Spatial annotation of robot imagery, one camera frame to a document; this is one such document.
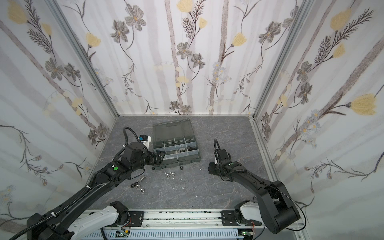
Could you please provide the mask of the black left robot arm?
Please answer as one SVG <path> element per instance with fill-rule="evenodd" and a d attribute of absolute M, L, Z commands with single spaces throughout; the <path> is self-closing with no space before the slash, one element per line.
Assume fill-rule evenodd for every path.
<path fill-rule="evenodd" d="M 96 200 L 123 181 L 131 180 L 133 172 L 163 162 L 166 155 L 164 151 L 151 152 L 142 142 L 148 136 L 134 135 L 135 141 L 130 143 L 127 131 L 134 132 L 129 127 L 123 128 L 124 146 L 110 163 L 91 176 L 85 187 L 46 214 L 32 215 L 27 221 L 27 227 L 12 236 L 12 239 L 27 235 L 29 240 L 70 240 L 75 235 L 69 230 L 71 224 Z"/>

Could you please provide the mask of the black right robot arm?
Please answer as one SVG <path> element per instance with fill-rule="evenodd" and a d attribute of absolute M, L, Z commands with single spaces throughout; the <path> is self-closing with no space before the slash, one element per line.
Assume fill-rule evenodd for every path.
<path fill-rule="evenodd" d="M 233 211 L 221 211 L 223 226 L 245 226 L 259 222 L 271 233 L 284 229 L 299 232 L 306 228 L 308 220 L 300 206 L 291 198 L 286 186 L 271 182 L 247 170 L 241 163 L 233 162 L 230 153 L 214 139 L 214 157 L 208 167 L 210 175 L 219 176 L 224 182 L 238 183 L 249 190 L 256 201 L 243 201 Z"/>

